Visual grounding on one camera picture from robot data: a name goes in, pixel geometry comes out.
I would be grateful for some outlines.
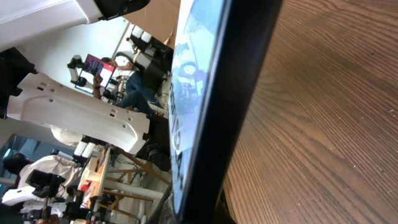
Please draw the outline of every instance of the person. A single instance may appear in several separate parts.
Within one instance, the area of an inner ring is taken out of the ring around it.
[[[66,181],[60,186],[58,195],[59,197],[66,198],[67,193],[64,188],[68,187],[74,180],[78,178],[78,174],[81,171],[81,167],[73,161],[69,161],[59,156],[45,156],[37,161],[30,161],[25,155],[21,153],[11,154],[5,157],[2,161],[3,167],[8,172],[19,175],[20,180],[17,188],[29,186],[26,183],[30,173],[37,169],[42,172],[57,174],[65,178]]]
[[[134,66],[128,59],[127,57],[124,56],[117,56],[115,60],[104,57],[101,59],[102,61],[113,65],[116,67],[117,70],[119,71],[129,71],[127,76],[129,76],[127,82],[126,82],[126,93],[127,95],[131,94],[134,91],[139,91],[146,100],[149,100],[150,103],[153,105],[158,106],[159,108],[162,108],[162,105],[160,105],[158,99],[155,97],[153,91],[149,90],[148,88],[144,87],[141,79],[141,71],[138,69],[136,66]]]
[[[100,84],[102,80],[103,79],[99,74],[97,74],[93,80],[94,97],[99,100],[101,99]],[[143,97],[143,95],[137,90],[131,90],[130,92],[128,92],[123,100],[121,100],[115,106],[128,110],[133,110],[134,108],[137,108],[139,112],[146,115],[156,114],[156,112],[152,110],[152,108],[150,108],[148,102]]]

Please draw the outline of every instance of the white plastic panel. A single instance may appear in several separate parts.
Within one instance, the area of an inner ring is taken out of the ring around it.
[[[0,22],[49,7],[65,0],[0,0]]]
[[[33,123],[52,124],[111,143],[130,154],[145,144],[149,119],[63,86],[46,74],[28,74],[10,96],[7,115]]]
[[[0,51],[102,16],[93,0],[0,0],[0,5]]]
[[[10,189],[2,197],[1,203],[13,206],[19,202],[25,202],[26,200],[40,200],[37,196],[32,194],[34,190],[35,189],[31,186]]]

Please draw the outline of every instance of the white shirt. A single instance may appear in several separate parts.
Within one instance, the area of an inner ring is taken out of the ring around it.
[[[125,65],[127,65],[127,63],[130,62],[124,56],[117,56],[114,60],[118,64],[119,67],[125,66]],[[138,68],[136,68],[135,66],[134,66],[134,68],[132,70],[119,70],[119,69],[116,69],[116,71],[114,72],[113,76],[118,76],[118,75],[131,76],[136,70],[138,70]]]
[[[79,172],[81,171],[81,167],[77,167],[77,164],[72,161],[59,156],[45,156],[33,164],[26,165],[22,168],[19,172],[19,177],[21,179],[18,183],[18,188],[29,186],[29,184],[26,183],[26,179],[35,169],[46,173],[57,174],[66,179],[66,181],[62,183],[62,185],[65,186],[65,191],[62,186],[60,186],[58,190],[59,193],[62,193],[63,198],[66,198],[68,195],[66,187],[78,178]]]
[[[69,131],[68,129],[65,128],[59,128],[54,125],[50,125],[50,127],[54,138],[58,140],[60,143],[66,144],[67,146],[77,147],[77,145],[79,144],[79,142],[83,137],[82,134],[76,133],[74,131]],[[100,151],[102,150],[102,148],[104,147],[101,145],[97,145],[94,147],[94,151]]]

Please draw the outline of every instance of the wooden table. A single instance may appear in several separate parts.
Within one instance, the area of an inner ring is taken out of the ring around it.
[[[398,2],[286,0],[225,182],[238,223],[398,223]]]

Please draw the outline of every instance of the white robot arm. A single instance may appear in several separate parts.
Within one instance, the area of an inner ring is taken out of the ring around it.
[[[41,35],[110,20],[150,0],[0,0],[0,52]]]

